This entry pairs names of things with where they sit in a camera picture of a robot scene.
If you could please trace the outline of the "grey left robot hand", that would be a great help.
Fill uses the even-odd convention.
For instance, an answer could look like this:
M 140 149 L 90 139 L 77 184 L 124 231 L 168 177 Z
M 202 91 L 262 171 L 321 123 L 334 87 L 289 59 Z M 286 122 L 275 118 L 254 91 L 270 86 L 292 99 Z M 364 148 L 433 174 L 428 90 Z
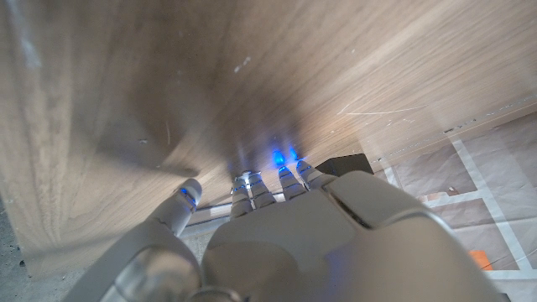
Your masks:
M 123 235 L 69 301 L 503 301 L 428 207 L 369 173 L 279 170 L 284 200 L 259 174 L 236 179 L 232 217 L 202 260 L 180 234 L 201 198 L 185 181 Z

